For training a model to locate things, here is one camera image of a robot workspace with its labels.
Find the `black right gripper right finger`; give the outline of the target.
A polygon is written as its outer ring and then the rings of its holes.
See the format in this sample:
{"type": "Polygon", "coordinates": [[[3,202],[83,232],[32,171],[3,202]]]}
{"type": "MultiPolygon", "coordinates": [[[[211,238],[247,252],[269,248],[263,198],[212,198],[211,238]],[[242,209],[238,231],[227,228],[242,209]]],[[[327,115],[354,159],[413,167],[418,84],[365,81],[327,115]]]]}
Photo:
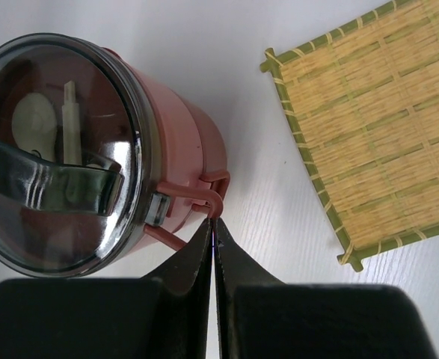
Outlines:
{"type": "Polygon", "coordinates": [[[377,284],[287,284],[214,222],[222,358],[435,358],[413,301],[377,284]]]}

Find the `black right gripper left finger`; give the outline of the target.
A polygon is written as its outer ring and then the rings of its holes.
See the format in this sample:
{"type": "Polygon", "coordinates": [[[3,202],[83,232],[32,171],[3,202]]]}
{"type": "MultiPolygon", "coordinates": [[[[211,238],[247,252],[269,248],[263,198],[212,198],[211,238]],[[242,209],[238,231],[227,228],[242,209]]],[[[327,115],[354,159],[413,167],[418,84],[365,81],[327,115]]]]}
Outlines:
{"type": "Polygon", "coordinates": [[[0,283],[0,358],[203,358],[212,221],[140,278],[0,283]]]}

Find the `grey lunch box lid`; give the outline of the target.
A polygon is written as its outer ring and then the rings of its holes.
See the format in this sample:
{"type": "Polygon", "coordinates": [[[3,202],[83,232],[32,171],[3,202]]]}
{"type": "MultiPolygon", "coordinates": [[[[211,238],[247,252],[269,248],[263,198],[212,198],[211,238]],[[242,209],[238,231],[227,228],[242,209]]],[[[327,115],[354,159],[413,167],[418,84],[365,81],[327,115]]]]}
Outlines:
{"type": "Polygon", "coordinates": [[[0,46],[0,262],[81,277],[163,224],[163,150],[138,74],[62,34],[0,46]]]}

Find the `beige spoon handle piece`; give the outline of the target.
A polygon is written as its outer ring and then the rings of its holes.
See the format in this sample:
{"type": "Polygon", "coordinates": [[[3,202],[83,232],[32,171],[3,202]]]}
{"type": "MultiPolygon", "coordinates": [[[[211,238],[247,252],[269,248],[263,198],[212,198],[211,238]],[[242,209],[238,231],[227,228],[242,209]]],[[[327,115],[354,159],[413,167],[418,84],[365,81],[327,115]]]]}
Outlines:
{"type": "Polygon", "coordinates": [[[68,165],[82,164],[81,127],[79,104],[76,102],[74,81],[64,85],[63,121],[63,160],[68,165]]]}

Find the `beige spoon head piece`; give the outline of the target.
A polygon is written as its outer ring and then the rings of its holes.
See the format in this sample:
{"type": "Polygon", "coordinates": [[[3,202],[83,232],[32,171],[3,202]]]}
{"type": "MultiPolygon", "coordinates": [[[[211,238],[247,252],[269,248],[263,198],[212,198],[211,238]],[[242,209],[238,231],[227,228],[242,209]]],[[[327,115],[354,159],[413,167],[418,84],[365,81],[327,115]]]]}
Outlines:
{"type": "Polygon", "coordinates": [[[55,161],[57,119],[51,102],[41,93],[28,93],[16,105],[11,129],[19,149],[55,161]]]}

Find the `pink lunch box tier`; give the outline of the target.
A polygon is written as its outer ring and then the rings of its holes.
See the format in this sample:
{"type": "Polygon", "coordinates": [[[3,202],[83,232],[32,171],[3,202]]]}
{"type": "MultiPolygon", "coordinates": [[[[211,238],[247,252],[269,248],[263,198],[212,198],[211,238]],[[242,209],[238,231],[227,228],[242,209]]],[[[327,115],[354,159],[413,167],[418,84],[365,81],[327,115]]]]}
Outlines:
{"type": "Polygon", "coordinates": [[[76,248],[127,254],[157,240],[178,251],[177,231],[195,214],[217,218],[230,182],[226,170],[203,172],[200,136],[183,98],[96,48],[82,144],[90,164],[123,177],[109,217],[78,223],[76,248]]]}

